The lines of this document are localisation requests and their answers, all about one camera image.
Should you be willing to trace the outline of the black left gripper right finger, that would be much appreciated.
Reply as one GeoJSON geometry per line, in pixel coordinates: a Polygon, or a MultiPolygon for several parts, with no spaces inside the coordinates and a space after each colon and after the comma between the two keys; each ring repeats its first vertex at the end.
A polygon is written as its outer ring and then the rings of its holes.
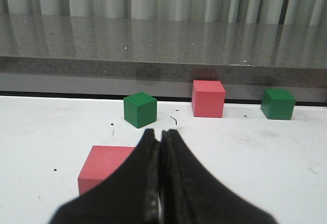
{"type": "Polygon", "coordinates": [[[160,202],[162,223],[276,223],[211,175],[173,129],[161,137],[160,202]]]}

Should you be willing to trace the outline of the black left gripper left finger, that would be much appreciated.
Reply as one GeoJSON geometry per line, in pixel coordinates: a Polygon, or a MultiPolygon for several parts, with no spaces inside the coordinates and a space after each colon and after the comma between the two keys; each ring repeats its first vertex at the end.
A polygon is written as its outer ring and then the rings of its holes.
{"type": "Polygon", "coordinates": [[[158,153],[146,129],[136,148],[105,181],[61,206],[51,223],[158,223],[158,153]]]}

